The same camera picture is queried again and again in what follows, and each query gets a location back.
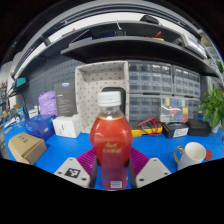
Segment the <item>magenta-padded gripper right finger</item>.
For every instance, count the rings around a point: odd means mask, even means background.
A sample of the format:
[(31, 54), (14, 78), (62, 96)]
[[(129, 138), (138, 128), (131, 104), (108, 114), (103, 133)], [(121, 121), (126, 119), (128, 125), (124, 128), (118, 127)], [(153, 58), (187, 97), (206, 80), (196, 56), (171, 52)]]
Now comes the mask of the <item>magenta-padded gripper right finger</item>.
[(170, 174), (158, 158), (149, 158), (135, 148), (131, 149), (129, 178), (132, 188), (140, 188)]

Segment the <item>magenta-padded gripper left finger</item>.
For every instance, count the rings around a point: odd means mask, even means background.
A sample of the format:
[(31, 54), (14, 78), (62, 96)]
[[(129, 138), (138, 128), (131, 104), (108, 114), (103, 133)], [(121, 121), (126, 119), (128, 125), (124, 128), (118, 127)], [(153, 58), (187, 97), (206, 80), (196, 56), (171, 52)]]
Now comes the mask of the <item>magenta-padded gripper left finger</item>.
[(84, 188), (94, 188), (98, 164), (94, 149), (89, 149), (77, 158), (69, 157), (56, 170), (55, 175)]

